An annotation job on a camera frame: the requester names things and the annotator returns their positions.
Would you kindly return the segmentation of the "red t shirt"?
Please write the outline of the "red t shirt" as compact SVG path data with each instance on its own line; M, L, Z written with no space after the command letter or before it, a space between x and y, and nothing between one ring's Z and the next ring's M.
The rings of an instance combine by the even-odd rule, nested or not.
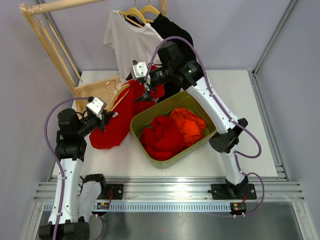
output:
M128 80L126 83L129 83L130 87L118 96L116 102L118 102L126 92L128 92L128 94L113 110L113 112L117 112L117 116L109 120L105 131L96 129L89 136L90 143L95 149L107 150L119 146L130 131L133 117L154 106L156 100L165 94L164 86L159 85L155 90L151 91L151 95L154 98L153 102L134 102L136 98L145 92L144 86L140 84L139 81L133 79Z
M158 116L143 129L139 141L156 161L166 161L187 148L183 135L169 116Z

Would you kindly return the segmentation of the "orange t shirt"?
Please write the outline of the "orange t shirt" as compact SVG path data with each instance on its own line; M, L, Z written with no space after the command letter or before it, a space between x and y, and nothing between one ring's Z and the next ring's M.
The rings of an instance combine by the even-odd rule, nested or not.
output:
M187 147L192 146L205 137L206 121L188 109L177 107L171 112L170 117L174 120Z

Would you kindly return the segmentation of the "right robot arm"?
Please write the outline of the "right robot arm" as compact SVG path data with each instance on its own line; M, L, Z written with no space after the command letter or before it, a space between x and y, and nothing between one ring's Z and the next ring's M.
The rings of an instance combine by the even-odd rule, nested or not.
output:
M239 172L233 152L237 149L239 136L248 125L248 121L238 118L226 107L214 92L201 65L196 60L186 61L176 43L167 41L157 52L161 66L155 70L151 70L146 62L132 62L129 75L135 81L139 81L145 89L142 96L136 100L151 101L151 91L168 82L190 94L215 125L216 133L208 141L221 155L228 195L239 198L245 192L249 181Z

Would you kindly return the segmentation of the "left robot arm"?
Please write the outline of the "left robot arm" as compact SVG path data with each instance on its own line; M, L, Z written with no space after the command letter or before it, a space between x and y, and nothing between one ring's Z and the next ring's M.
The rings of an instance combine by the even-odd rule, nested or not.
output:
M57 115L59 130L54 150L59 168L54 204L47 225L40 226L42 240L88 240L89 219L97 199L108 195L103 174L86 175L78 189L87 142L85 137L96 129L104 130L113 112L102 110L96 114L88 109L79 118L67 108Z

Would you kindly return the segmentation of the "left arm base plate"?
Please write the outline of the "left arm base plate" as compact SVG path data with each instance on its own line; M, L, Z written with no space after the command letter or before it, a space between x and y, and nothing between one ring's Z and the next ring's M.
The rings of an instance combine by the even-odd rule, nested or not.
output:
M107 183L101 189L98 200L122 200L124 193L124 185L120 183Z

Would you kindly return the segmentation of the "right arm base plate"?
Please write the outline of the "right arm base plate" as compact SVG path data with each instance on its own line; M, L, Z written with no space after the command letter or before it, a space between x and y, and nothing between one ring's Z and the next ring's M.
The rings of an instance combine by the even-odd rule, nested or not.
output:
M224 183L212 184L207 191L212 195L213 200L256 200L257 194L254 184L249 183L244 190L232 196L228 190L227 185Z

